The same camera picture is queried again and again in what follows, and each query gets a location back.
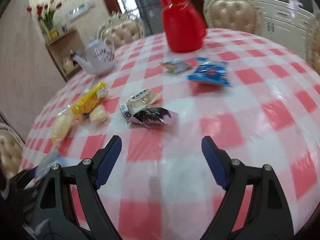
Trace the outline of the wooden corner shelf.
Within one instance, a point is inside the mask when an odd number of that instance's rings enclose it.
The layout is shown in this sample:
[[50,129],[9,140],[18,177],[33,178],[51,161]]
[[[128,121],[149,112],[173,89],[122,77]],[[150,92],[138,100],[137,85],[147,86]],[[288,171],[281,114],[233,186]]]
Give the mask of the wooden corner shelf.
[[48,41],[46,48],[57,70],[66,82],[82,70],[80,64],[71,59],[71,53],[85,57],[85,45],[76,28],[71,28],[59,37]]

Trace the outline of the white ceramic teapot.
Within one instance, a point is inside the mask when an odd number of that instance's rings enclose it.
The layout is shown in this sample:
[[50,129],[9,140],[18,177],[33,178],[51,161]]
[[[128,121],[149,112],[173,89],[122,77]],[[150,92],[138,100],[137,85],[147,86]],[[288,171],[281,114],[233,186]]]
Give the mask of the white ceramic teapot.
[[71,59],[87,74],[102,76],[116,66],[114,41],[109,38],[92,40],[85,48],[86,59],[70,52]]

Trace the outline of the yellow bread bag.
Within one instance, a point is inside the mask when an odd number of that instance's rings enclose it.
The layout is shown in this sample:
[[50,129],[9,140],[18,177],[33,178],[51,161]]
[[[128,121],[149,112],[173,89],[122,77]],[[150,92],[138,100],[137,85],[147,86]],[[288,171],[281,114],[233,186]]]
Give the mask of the yellow bread bag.
[[62,142],[75,122],[88,118],[107,96],[107,84],[99,82],[90,88],[79,100],[61,110],[52,124],[52,143],[56,145]]

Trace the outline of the cream tufted chair at left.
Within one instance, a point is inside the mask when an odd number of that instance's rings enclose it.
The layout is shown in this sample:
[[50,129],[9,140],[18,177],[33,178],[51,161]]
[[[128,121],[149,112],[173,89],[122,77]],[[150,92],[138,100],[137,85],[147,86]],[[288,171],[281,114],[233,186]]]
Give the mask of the cream tufted chair at left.
[[18,174],[24,142],[9,125],[1,123],[0,129],[1,171],[9,180]]

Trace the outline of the blue cookie snack packet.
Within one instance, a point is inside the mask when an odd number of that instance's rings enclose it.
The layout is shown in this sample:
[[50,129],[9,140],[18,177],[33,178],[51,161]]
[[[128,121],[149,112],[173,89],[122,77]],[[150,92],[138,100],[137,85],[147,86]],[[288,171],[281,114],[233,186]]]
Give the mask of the blue cookie snack packet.
[[208,85],[231,87],[227,78],[228,62],[216,61],[206,57],[197,57],[199,63],[195,71],[188,75],[188,80]]

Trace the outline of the red tulip bouquet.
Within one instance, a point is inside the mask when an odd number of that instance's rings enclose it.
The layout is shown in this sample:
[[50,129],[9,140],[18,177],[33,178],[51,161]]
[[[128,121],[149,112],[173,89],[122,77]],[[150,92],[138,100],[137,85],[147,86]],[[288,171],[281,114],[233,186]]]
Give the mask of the red tulip bouquet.
[[61,7],[62,0],[50,0],[49,3],[37,4],[35,7],[37,22],[46,42],[59,36],[54,25],[54,15]]

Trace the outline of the white barcode snack packet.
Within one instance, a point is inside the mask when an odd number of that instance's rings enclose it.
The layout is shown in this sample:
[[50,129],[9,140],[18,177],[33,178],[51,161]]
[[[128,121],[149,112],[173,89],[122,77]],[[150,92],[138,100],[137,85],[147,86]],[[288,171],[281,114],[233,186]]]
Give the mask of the white barcode snack packet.
[[151,89],[143,89],[133,94],[127,101],[120,103],[121,115],[129,123],[130,119],[139,111],[154,104],[160,99],[162,93],[154,93]]

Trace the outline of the cream tufted chair at right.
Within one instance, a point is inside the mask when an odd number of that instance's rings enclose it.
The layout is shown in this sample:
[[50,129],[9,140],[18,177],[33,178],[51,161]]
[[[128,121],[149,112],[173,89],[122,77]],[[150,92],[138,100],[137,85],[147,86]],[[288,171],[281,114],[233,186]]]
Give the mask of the cream tufted chair at right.
[[306,62],[320,74],[320,25],[319,14],[311,21],[306,36]]

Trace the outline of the black pink snack packet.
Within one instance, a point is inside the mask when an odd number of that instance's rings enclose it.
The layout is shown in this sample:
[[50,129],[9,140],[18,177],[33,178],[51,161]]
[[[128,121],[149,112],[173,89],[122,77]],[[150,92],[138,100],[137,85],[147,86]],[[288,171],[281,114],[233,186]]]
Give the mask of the black pink snack packet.
[[144,126],[173,125],[178,119],[178,114],[162,107],[145,108],[135,113],[129,122]]

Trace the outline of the cream tufted chair by shelf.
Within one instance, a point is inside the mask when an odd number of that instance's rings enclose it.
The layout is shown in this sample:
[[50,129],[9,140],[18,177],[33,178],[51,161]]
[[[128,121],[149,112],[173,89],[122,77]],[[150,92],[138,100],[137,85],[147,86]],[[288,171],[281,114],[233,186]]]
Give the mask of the cream tufted chair by shelf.
[[143,21],[129,12],[113,11],[96,33],[97,39],[113,40],[116,49],[145,37]]

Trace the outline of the large clear blue snack bag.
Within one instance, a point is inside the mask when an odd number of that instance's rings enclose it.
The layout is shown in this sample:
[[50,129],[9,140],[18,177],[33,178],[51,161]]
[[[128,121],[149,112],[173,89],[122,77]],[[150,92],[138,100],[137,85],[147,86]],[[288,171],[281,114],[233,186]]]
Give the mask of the large clear blue snack bag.
[[60,159],[57,152],[48,153],[35,168],[35,179],[43,178],[54,164],[59,164]]

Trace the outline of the red plastic thermos jug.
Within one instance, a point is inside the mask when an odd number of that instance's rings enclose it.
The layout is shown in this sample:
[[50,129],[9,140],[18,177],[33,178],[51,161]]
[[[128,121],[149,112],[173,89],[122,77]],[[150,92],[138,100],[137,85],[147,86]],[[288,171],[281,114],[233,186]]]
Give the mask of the red plastic thermos jug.
[[200,49],[206,36],[206,25],[189,0],[160,0],[162,22],[169,48],[176,53]]

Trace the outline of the small bread bun packet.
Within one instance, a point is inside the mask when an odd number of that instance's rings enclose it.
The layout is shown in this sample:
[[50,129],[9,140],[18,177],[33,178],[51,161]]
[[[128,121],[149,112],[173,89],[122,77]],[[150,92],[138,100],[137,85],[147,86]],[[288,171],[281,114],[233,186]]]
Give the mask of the small bread bun packet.
[[108,119],[109,113],[104,109],[103,105],[98,105],[89,115],[90,122],[99,125]]

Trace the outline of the cream tufted chair behind jug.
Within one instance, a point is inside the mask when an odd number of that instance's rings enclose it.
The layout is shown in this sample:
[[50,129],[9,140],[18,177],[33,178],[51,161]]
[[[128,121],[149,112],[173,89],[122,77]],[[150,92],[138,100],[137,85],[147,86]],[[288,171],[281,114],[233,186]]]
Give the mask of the cream tufted chair behind jug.
[[264,17],[258,0],[204,0],[203,14],[210,28],[232,29],[254,35],[263,32]]

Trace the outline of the white glass door cabinet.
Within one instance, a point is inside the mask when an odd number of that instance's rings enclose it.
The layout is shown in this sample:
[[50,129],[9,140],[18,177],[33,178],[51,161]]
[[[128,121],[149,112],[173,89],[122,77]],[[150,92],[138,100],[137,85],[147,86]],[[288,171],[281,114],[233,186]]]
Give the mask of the white glass door cabinet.
[[306,36],[310,21],[319,12],[314,0],[258,0],[263,11],[261,37],[276,42],[306,58]]

